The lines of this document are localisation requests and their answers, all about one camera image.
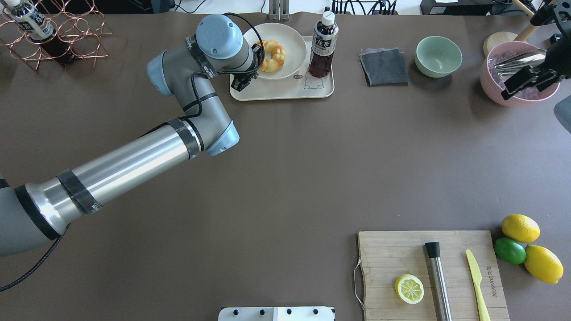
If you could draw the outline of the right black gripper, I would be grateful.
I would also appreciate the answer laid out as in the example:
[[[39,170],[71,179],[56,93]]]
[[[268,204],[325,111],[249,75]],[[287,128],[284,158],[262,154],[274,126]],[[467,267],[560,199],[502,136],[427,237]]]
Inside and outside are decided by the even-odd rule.
[[[545,61],[537,67],[525,66],[504,82],[505,90],[501,96],[509,100],[516,93],[535,87],[539,92],[549,86],[570,77],[571,39],[570,39],[570,1],[552,0],[539,8],[539,17],[530,19],[534,25],[555,24],[561,34],[546,50]]]

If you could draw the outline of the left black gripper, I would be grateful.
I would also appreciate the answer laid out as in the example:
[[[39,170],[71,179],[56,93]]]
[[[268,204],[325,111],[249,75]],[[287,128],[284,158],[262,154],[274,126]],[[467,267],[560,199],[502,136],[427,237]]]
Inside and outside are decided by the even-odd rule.
[[[255,43],[251,45],[247,53],[248,57],[244,63],[244,70],[231,71],[231,75],[234,76],[231,87],[238,92],[244,90],[252,80],[257,79],[258,70],[265,60],[263,44],[259,45]]]

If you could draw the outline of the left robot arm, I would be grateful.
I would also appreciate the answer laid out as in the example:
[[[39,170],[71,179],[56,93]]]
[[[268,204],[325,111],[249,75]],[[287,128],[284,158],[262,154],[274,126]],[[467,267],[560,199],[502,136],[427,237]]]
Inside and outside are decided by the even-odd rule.
[[[59,239],[78,218],[201,152],[218,155],[239,142],[234,122],[211,79],[237,77],[244,89],[263,61],[263,48],[249,45],[232,12],[205,16],[194,34],[147,65],[157,91],[177,99],[184,116],[46,183],[12,188],[1,179],[0,254],[20,254]]]

